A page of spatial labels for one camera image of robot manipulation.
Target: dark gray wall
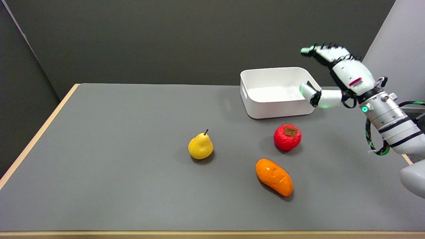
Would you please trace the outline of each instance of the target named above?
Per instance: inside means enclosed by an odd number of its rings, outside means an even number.
[[[42,69],[0,3],[0,177],[57,104]]]
[[[315,42],[364,56],[394,0],[8,0],[55,90],[74,83],[238,85],[245,69],[300,66]]]

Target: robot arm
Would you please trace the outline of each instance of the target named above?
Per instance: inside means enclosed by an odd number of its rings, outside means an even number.
[[[366,139],[376,154],[385,155],[392,148],[398,154],[425,156],[425,134],[400,108],[403,103],[400,106],[395,103],[397,96],[383,90],[386,77],[375,81],[366,66],[343,46],[314,45],[302,48],[301,54],[313,57],[321,65],[328,67],[332,79],[341,89],[326,92],[314,89],[309,82],[301,84],[300,92],[314,107],[327,108],[328,105],[337,106],[342,102],[345,107],[354,108],[358,103],[367,117],[366,132],[369,128],[369,133],[366,133]],[[352,107],[345,104],[349,98],[354,100]],[[407,103],[425,105],[423,102]],[[370,140],[371,124],[384,141],[384,147],[379,151],[374,149]],[[400,180],[410,192],[425,198],[425,160],[402,169]]]
[[[313,107],[330,108],[340,105],[343,94],[340,90],[316,90],[308,81],[300,85],[300,92]]]

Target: white storage bin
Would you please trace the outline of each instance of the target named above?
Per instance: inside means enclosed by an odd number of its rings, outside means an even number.
[[[310,73],[300,67],[241,72],[241,96],[246,112],[254,119],[312,113],[314,107],[299,90],[300,84],[307,81],[310,81],[315,89],[321,89]]]

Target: black band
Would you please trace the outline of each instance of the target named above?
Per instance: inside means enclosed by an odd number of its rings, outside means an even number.
[[[392,128],[396,127],[397,125],[401,125],[402,123],[404,123],[404,122],[406,122],[406,121],[409,121],[409,120],[410,120],[410,118],[409,118],[409,117],[406,117],[406,118],[404,118],[404,119],[402,119],[402,120],[399,120],[399,121],[395,122],[395,123],[394,123],[394,124],[392,124],[392,125],[388,125],[387,127],[385,127],[385,128],[382,128],[382,129],[378,130],[378,132],[379,132],[380,134],[382,134],[383,132],[387,132],[387,131],[389,131],[390,129],[392,129]]]
[[[404,139],[402,139],[402,140],[400,140],[400,141],[398,141],[398,142],[396,142],[396,143],[394,143],[394,144],[392,144],[392,145],[390,145],[390,146],[391,146],[391,148],[396,147],[396,146],[399,146],[400,144],[402,144],[402,143],[404,143],[404,142],[406,142],[406,141],[409,141],[409,140],[411,140],[412,138],[414,138],[414,137],[416,137],[416,136],[419,136],[419,135],[421,135],[421,134],[423,134],[423,132],[422,132],[422,131],[418,131],[418,132],[416,132],[416,133],[414,133],[414,134],[411,134],[410,136],[407,136],[406,138],[404,138]]]
[[[364,101],[366,101],[370,97],[372,97],[374,95],[377,95],[377,94],[379,94],[379,93],[381,93],[383,91],[384,91],[383,89],[375,87],[375,88],[373,88],[373,89],[371,89],[369,91],[366,91],[364,94],[358,96],[357,97],[357,102],[359,104],[362,104]]]

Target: gray table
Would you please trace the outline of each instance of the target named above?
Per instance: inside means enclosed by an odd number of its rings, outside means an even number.
[[[368,154],[364,121],[344,107],[251,119],[238,86],[82,84],[0,190],[0,231],[424,230],[408,163]],[[284,123],[303,133],[287,153]],[[215,151],[198,162],[187,144],[206,128]],[[292,196],[259,182],[261,158]]]

